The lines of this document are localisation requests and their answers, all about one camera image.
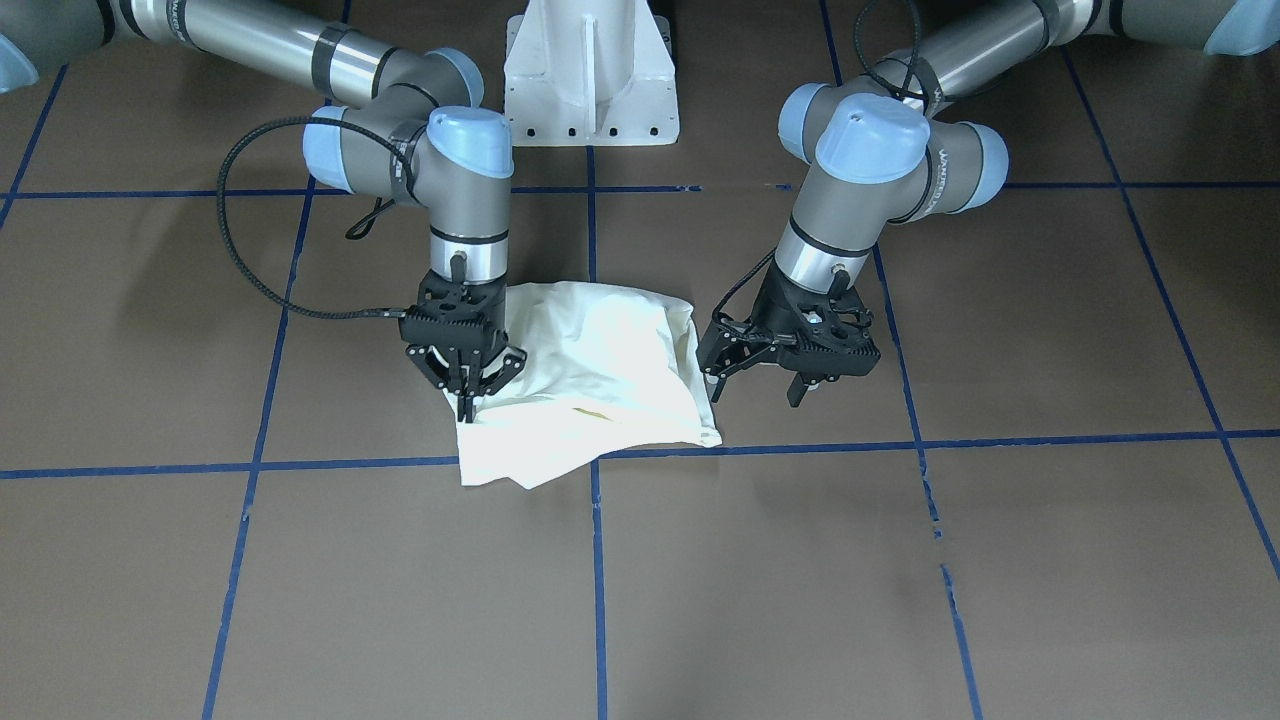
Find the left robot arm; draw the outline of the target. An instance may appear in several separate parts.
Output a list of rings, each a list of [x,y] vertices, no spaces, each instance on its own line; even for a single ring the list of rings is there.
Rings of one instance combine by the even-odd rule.
[[[703,363],[709,377],[774,364],[792,373],[787,401],[881,359],[855,281],[887,225],[987,204],[1009,176],[993,129],[940,111],[1014,67],[1087,35],[1249,56],[1277,42],[1275,1],[992,1],[838,86],[809,83],[786,100],[782,146],[806,164],[787,224],[742,325],[723,322]]]

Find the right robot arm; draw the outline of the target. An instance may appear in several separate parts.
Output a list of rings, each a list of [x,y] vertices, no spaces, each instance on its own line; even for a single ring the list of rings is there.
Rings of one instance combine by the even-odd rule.
[[[5,1],[1,26],[4,92],[99,47],[142,38],[323,95],[326,105],[310,115],[250,131],[220,167],[218,227],[238,272],[288,313],[396,320],[407,357],[454,398],[461,423],[525,369],[526,352],[506,332],[512,133],[502,114],[483,108],[483,77],[463,53],[411,53],[273,1]],[[250,270],[230,233],[227,182],[253,141],[289,127],[303,131],[303,159],[317,183],[375,197],[349,237],[387,210],[426,210],[430,266],[412,305],[321,311],[293,304]]]

